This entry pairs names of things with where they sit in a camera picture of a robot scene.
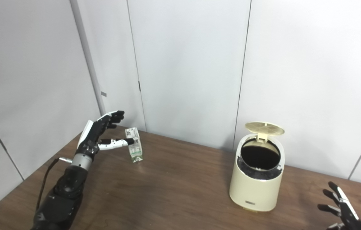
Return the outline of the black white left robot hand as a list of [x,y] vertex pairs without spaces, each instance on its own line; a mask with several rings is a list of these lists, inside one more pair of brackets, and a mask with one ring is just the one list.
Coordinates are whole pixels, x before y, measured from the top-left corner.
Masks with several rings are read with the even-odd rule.
[[124,111],[112,111],[104,114],[98,120],[89,120],[81,133],[75,154],[94,156],[100,150],[113,150],[135,144],[133,138],[101,139],[108,129],[115,129],[125,117]]

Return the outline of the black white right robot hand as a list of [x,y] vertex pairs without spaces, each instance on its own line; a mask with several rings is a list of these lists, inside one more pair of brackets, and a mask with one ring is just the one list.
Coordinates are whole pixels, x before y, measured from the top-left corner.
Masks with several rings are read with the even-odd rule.
[[337,207],[318,204],[317,208],[323,212],[329,212],[340,218],[341,223],[335,223],[327,227],[327,230],[361,230],[361,219],[350,203],[347,195],[334,182],[328,182],[331,190],[323,189],[323,194],[332,199]]

